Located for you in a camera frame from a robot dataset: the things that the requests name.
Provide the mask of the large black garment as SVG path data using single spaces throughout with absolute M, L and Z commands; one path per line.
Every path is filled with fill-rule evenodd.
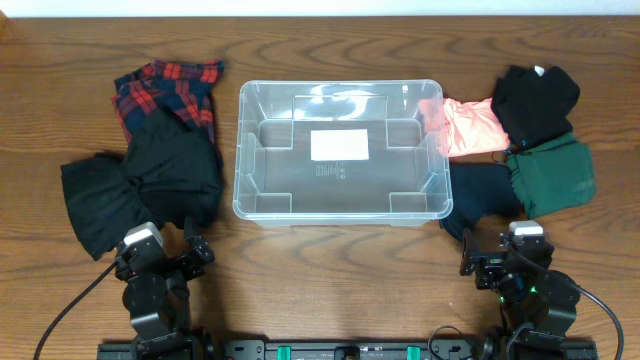
M 134 131 L 125 155 L 97 153 L 65 164 L 61 181 L 74 233 L 97 261 L 147 222 L 182 229 L 191 219 L 208 227 L 222 198 L 220 170 L 205 130 L 156 109 Z

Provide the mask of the green garment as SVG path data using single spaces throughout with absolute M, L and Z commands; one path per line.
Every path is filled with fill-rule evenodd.
M 529 219 L 585 205 L 597 191 L 589 147 L 572 133 L 511 154 L 506 166 Z

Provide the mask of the pink orange garment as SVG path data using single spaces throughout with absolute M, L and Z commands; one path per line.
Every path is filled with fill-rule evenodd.
M 510 139 L 491 104 L 490 98 L 477 102 L 423 99 L 419 111 L 425 132 L 434 133 L 438 151 L 451 158 L 509 148 Z

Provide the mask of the black garment with white tag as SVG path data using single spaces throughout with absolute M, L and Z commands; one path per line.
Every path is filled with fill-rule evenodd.
M 540 75 L 512 65 L 496 81 L 491 110 L 511 143 L 528 150 L 573 131 L 568 115 L 579 97 L 579 85 L 560 67 Z

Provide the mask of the red navy plaid garment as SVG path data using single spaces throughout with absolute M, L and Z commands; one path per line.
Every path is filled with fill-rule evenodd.
M 131 141 L 145 118 L 162 109 L 187 127 L 215 139 L 212 91 L 224 73 L 224 62 L 183 64 L 154 60 L 114 80 L 112 104 L 125 139 Z

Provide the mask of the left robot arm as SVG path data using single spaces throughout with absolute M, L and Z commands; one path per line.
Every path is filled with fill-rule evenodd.
M 133 359 L 212 359 L 211 335 L 192 327 L 188 282 L 215 260 L 198 226 L 183 224 L 188 249 L 170 257 L 152 222 L 129 230 L 117 246 L 116 277 L 126 283 L 122 302 L 137 333 L 128 346 Z

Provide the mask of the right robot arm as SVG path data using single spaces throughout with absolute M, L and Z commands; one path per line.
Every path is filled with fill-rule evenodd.
M 476 351 L 480 359 L 566 359 L 562 345 L 580 292 L 552 271 L 554 246 L 535 221 L 516 221 L 497 240 L 463 232 L 462 276 L 500 297 L 502 325 Z

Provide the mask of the clear plastic storage container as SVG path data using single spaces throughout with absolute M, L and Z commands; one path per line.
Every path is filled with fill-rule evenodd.
M 429 79 L 267 81 L 239 92 L 233 210 L 263 227 L 421 226 L 453 208 L 448 156 L 426 133 Z M 314 130 L 366 129 L 369 159 L 312 161 Z

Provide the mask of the white label in container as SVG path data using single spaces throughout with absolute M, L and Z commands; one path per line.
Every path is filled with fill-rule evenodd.
M 312 161 L 363 161 L 369 159 L 366 129 L 314 130 L 310 133 Z

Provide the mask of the dark navy garment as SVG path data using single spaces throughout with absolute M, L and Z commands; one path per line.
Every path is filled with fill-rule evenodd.
M 488 163 L 450 165 L 453 209 L 440 227 L 462 242 L 464 230 L 473 230 L 487 216 L 517 217 L 521 203 L 512 188 L 507 166 Z

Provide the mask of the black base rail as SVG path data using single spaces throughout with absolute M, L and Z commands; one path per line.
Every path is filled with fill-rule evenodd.
M 539 350 L 513 344 L 506 352 L 497 346 L 473 346 L 459 339 L 429 342 L 330 343 L 264 342 L 236 340 L 219 346 L 209 345 L 197 354 L 191 349 L 145 355 L 128 344 L 102 344 L 98 360 L 122 359 L 222 359 L 222 360 L 429 360 L 429 359 L 586 359 L 598 357 L 592 342 L 566 343 L 558 350 Z

